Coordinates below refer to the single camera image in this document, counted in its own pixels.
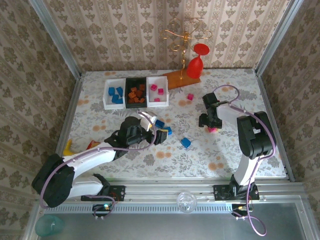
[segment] clear glass cup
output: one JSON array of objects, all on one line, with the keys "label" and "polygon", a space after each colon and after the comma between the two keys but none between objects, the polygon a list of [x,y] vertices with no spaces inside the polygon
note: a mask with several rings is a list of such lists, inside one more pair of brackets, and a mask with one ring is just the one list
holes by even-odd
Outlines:
[{"label": "clear glass cup", "polygon": [[39,237],[46,237],[62,232],[65,223],[55,215],[44,215],[35,224],[35,233]]},{"label": "clear glass cup", "polygon": [[178,195],[176,204],[181,212],[191,213],[197,207],[197,198],[191,192],[184,191]]}]

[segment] black tray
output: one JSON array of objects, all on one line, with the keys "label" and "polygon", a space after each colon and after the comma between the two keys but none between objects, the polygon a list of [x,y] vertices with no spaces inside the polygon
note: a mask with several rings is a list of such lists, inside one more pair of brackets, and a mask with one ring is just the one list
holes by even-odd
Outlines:
[{"label": "black tray", "polygon": [[[142,95],[144,98],[144,102],[137,102],[137,103],[128,103],[129,96],[128,94],[131,93],[131,88],[136,87],[139,90],[139,85],[144,84],[145,89]],[[132,77],[125,79],[125,92],[124,92],[124,100],[125,100],[125,108],[126,109],[133,109],[133,108],[146,108],[147,107],[147,78],[146,77]]]}]

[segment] white tray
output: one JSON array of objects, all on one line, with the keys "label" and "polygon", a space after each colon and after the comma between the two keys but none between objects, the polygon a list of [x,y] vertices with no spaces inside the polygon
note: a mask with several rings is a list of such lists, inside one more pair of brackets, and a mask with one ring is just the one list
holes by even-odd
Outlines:
[{"label": "white tray", "polygon": [[[122,104],[116,104],[112,102],[112,96],[109,95],[108,90],[109,88],[114,87],[115,94],[118,94],[117,89],[118,87],[122,87],[123,94],[122,94]],[[126,92],[126,79],[125,78],[117,78],[117,79],[107,79],[104,84],[104,92],[103,92],[103,106],[104,110],[110,110],[110,109],[125,109],[126,103],[124,99],[124,94]]]},{"label": "white tray", "polygon": [[[150,89],[152,84],[157,85],[155,91]],[[158,94],[158,89],[163,89],[163,95]],[[169,106],[168,79],[166,76],[148,76],[146,78],[146,104],[148,107]]]}]

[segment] beige wallpaper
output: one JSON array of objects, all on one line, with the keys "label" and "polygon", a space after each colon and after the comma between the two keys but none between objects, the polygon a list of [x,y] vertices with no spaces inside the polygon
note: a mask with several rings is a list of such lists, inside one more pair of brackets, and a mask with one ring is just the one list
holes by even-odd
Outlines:
[{"label": "beige wallpaper", "polygon": [[320,226],[320,1],[304,0],[262,76],[295,178]]},{"label": "beige wallpaper", "polygon": [[0,239],[19,239],[75,79],[27,0],[0,0]]},{"label": "beige wallpaper", "polygon": [[[44,0],[81,71],[161,70],[181,66],[164,29],[171,18],[203,18],[213,38],[205,68],[253,68],[289,0]],[[189,50],[187,56],[193,58]]]}]

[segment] red goblet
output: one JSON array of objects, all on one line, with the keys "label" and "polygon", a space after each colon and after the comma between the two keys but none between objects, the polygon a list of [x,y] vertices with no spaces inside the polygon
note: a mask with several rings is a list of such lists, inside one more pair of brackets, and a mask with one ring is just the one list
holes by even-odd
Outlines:
[{"label": "red goblet", "polygon": [[200,56],[205,56],[210,52],[207,45],[203,43],[197,43],[193,50],[198,54],[197,57],[192,59],[186,70],[186,74],[192,79],[198,79],[201,76],[202,70],[204,69],[204,63]]}]

